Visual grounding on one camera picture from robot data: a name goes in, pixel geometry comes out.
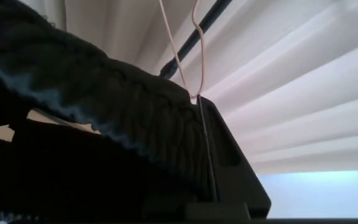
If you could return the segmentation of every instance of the white curtain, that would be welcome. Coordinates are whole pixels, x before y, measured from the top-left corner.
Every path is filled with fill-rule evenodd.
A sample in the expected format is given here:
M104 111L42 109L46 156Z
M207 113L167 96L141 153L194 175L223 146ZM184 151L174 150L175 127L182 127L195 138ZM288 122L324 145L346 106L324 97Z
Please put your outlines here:
M157 0L25 2L151 74L173 58ZM201 0L199 21L214 2ZM180 47L193 1L164 3ZM358 169L358 0L233 0L205 39L203 96L256 172ZM193 92L200 62L198 44L183 61ZM178 73L172 81L183 85Z

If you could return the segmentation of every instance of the cord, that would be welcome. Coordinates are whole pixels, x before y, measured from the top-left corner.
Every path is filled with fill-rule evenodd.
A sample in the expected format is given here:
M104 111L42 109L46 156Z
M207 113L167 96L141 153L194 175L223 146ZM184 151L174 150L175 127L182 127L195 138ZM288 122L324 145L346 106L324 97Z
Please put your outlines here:
M170 28L169 28L167 15L165 14L165 9L164 9L164 6L162 4L162 0L160 0L160 7L161 7L162 16L164 18L165 26L167 27L167 32L168 32L168 36L169 36L169 39L170 39L170 42L171 42L171 47L172 47L172 50L173 50L173 54L174 54L175 60L177 61L177 64L178 64L181 79L183 81L183 84L185 85L185 89L187 90L187 92L190 95L190 98L195 99L197 97L197 95L201 94L201 92L203 91L204 78L205 78L204 33L203 33L203 30L201 29L201 27L196 23L196 10L197 10L197 7L198 7L198 0L195 0L194 6L193 6L193 11L191 13L191 21L192 21L193 25L196 27L196 30L198 31L198 33L200 34L200 41L201 41L201 84L200 84L200 88L198 89L198 91L197 91L197 93L195 95L191 94L190 89L188 88L188 86L186 84L185 75L183 73L183 68L181 66L179 56L178 56L178 50L176 48L175 42L173 41L172 33L171 33Z

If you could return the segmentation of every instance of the white fabric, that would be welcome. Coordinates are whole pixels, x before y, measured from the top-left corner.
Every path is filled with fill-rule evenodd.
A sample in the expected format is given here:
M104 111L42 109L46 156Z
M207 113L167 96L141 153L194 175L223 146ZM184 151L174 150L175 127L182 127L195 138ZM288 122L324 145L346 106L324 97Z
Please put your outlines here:
M157 0L26 0L109 56L157 75L173 58ZM201 0L198 19L213 0ZM181 46L191 0L165 0ZM206 35L203 96L258 173L358 169L358 0L233 0ZM198 89L200 46L184 59ZM182 85L178 73L172 81Z

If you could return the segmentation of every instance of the curtain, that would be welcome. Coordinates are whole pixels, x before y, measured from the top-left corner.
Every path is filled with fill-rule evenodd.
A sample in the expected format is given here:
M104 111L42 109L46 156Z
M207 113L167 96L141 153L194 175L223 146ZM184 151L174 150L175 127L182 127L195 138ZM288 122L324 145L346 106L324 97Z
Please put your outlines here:
M110 57L158 75L173 58L157 0L23 0ZM164 0L176 45L192 0ZM200 21L214 4L201 0ZM205 34L204 97L257 173L358 169L358 0L233 0ZM198 44L183 61L193 92ZM182 85L178 72L171 79Z

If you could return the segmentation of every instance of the black pole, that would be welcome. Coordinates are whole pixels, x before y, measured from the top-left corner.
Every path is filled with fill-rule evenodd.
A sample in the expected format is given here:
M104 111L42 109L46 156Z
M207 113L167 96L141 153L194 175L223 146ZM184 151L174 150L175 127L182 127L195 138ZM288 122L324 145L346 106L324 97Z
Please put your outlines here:
M225 8L229 5L231 0L216 0L215 4L212 6L212 8L208 11L208 13L205 15L203 20L200 22L199 26L205 33L211 25L215 22L215 20L222 14L222 12L225 10ZM195 29L193 33L187 38L186 42L183 44L183 46L180 48L178 52L179 60L182 61L186 55L192 50L192 48L196 45L196 43L199 41L200 35L198 31ZM162 67L160 72L160 77L165 79L170 79L173 74L178 69L178 64L173 58L171 61L169 61L164 67Z

